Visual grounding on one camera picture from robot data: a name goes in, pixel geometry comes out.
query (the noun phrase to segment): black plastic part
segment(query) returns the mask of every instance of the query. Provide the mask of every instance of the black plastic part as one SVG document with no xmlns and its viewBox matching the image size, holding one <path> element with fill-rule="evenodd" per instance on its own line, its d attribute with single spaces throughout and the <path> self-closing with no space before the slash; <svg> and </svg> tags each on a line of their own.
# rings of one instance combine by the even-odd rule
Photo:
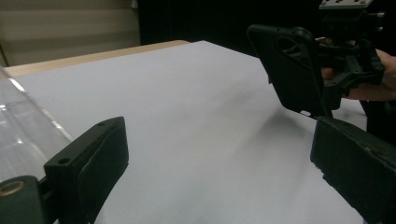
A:
<svg viewBox="0 0 396 224">
<path fill-rule="evenodd" d="M 304 28 L 253 24 L 247 36 L 260 58 L 283 106 L 309 117 L 332 117 L 322 102 L 323 80 L 317 43 Z"/>
<path fill-rule="evenodd" d="M 0 223 L 50 223 L 35 177 L 23 175 L 0 183 Z"/>
<path fill-rule="evenodd" d="M 347 122 L 319 117 L 311 161 L 368 223 L 396 223 L 396 147 Z"/>
<path fill-rule="evenodd" d="M 44 168 L 59 198 L 60 223 L 93 223 L 128 160 L 123 118 L 96 124 L 51 158 Z"/>
</svg>

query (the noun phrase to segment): white table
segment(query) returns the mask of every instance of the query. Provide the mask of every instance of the white table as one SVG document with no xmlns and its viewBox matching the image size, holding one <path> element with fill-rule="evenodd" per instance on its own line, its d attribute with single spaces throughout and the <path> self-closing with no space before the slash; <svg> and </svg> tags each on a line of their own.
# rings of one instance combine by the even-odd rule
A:
<svg viewBox="0 0 396 224">
<path fill-rule="evenodd" d="M 125 117 L 130 165 L 97 223 L 362 223 L 309 160 L 316 121 L 254 57 L 196 42 L 17 80 L 74 137 Z M 358 102 L 334 115 L 364 128 Z"/>
</svg>

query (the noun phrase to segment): dark background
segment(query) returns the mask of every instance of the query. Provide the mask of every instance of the dark background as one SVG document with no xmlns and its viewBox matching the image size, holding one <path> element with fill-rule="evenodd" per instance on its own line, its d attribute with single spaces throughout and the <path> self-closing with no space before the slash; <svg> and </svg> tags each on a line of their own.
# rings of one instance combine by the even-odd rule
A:
<svg viewBox="0 0 396 224">
<path fill-rule="evenodd" d="M 190 42 L 205 40 L 223 47 L 254 55 L 246 35 L 250 24 L 260 23 L 284 27 L 301 26 L 321 36 L 319 10 L 321 0 L 244 0 L 244 1 L 139 1 L 141 44 L 169 40 Z M 384 30 L 373 36 L 375 46 L 396 55 L 392 32 L 395 21 L 392 1 L 374 0 L 369 12 L 385 11 Z"/>
</svg>

